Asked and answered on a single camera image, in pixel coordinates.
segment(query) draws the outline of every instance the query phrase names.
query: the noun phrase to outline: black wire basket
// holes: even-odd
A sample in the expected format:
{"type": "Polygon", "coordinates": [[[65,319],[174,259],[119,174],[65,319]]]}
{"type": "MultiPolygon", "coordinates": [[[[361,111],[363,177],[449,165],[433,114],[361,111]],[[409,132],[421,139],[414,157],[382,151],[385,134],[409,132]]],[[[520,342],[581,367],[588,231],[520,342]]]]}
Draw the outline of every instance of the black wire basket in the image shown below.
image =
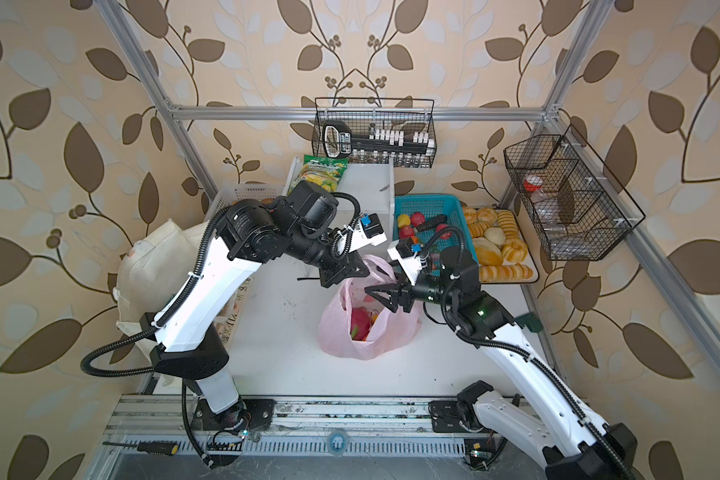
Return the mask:
{"type": "Polygon", "coordinates": [[[437,141],[434,100],[318,97],[312,153],[354,164],[432,168],[437,141]]]}
{"type": "Polygon", "coordinates": [[[563,135],[536,135],[504,149],[509,176],[550,260],[602,260],[645,219],[596,152],[603,170],[586,166],[575,147],[581,139],[568,127],[563,135]],[[607,190],[628,198],[634,211],[619,208],[607,190]]]}

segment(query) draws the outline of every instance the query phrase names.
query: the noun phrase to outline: white plastic basket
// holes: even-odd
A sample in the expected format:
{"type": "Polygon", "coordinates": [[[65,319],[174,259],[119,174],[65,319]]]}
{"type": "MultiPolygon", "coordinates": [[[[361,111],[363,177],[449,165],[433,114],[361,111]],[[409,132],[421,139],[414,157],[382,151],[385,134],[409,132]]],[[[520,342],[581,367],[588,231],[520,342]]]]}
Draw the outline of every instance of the white plastic basket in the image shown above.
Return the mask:
{"type": "Polygon", "coordinates": [[[273,199],[282,192],[278,184],[238,184],[227,185],[219,191],[206,212],[205,221],[216,215],[220,209],[230,206],[238,200],[253,198],[254,200],[273,199]]]}

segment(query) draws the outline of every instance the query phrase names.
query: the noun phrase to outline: bread roll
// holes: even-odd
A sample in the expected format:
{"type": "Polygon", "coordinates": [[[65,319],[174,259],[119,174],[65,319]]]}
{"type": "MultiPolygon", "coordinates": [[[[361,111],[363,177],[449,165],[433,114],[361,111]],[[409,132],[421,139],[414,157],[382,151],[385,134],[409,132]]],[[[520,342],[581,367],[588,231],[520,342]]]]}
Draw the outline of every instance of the bread roll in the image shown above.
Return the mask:
{"type": "Polygon", "coordinates": [[[533,275],[534,271],[526,265],[480,267],[481,283],[518,282],[528,280],[533,275]]]}
{"type": "Polygon", "coordinates": [[[464,212],[464,218],[467,219],[467,225],[478,221],[478,211],[469,206],[462,206],[461,211],[464,212]]]}
{"type": "Polygon", "coordinates": [[[528,245],[519,238],[508,238],[501,247],[501,256],[512,264],[519,264],[528,255],[528,245]]]}
{"type": "Polygon", "coordinates": [[[496,215],[496,210],[492,208],[483,207],[478,210],[478,221],[479,222],[488,222],[489,225],[493,225],[496,223],[496,219],[498,216],[496,215]]]}
{"type": "Polygon", "coordinates": [[[490,225],[487,222],[474,222],[473,224],[467,225],[472,238],[482,236],[489,227],[490,225]]]}
{"type": "Polygon", "coordinates": [[[478,255],[481,265],[500,265],[504,263],[501,250],[482,236],[473,240],[474,252],[478,255]]]}
{"type": "Polygon", "coordinates": [[[496,245],[504,245],[507,241],[507,236],[504,235],[504,231],[498,226],[492,226],[483,233],[483,237],[487,238],[489,242],[496,245]]]}
{"type": "Polygon", "coordinates": [[[520,238],[520,230],[518,229],[517,222],[514,221],[514,215],[509,210],[499,210],[498,224],[504,231],[504,235],[509,238],[520,238]]]}

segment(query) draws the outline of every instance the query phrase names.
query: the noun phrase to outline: tray of bread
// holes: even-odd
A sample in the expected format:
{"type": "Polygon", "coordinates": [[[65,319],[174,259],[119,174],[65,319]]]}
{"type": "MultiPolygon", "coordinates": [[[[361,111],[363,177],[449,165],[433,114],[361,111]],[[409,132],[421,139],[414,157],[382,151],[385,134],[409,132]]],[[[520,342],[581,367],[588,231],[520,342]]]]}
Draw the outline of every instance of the tray of bread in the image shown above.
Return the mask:
{"type": "Polygon", "coordinates": [[[481,283],[533,283],[539,279],[534,259],[509,210],[462,207],[480,264],[481,283]]]}

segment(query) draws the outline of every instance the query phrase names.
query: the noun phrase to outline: black and white device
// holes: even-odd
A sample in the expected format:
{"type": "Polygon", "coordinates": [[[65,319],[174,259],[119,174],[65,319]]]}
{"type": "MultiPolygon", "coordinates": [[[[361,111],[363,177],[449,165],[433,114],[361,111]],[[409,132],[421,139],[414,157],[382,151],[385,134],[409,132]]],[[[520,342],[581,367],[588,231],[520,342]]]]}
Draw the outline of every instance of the black and white device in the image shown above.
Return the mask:
{"type": "MultiPolygon", "coordinates": [[[[229,354],[212,326],[216,314],[245,279],[283,254],[316,266],[321,285],[328,287],[367,276],[368,268],[357,249],[386,241],[378,216],[361,214],[354,197],[330,194],[306,181],[268,205],[240,200],[212,217],[194,270],[166,307],[145,313],[141,333],[91,352],[80,368],[102,377],[159,372],[182,378],[184,429],[202,460],[213,466],[192,434],[186,389],[203,396],[216,420],[234,425],[232,430],[246,415],[228,366],[229,354]],[[331,229],[338,199],[351,201],[354,215],[349,225],[331,229]],[[142,339],[157,341],[150,353],[152,366],[102,370],[91,365],[97,357],[142,339]]],[[[464,257],[464,234],[459,229],[440,230],[422,249],[410,239],[394,241],[388,252],[403,266],[405,276],[400,283],[369,287],[368,294],[393,311],[398,306],[410,311],[416,300],[440,304],[456,335],[485,351],[541,418],[528,416],[479,382],[459,396],[462,423],[468,431],[485,427],[499,432],[546,467],[550,479],[631,478],[634,436],[621,424],[609,426],[583,404],[533,351],[520,329],[521,319],[514,319],[480,290],[477,264],[464,257]],[[448,232],[458,236],[460,247],[442,252],[437,278],[430,274],[427,252],[435,239],[448,232]]]]}

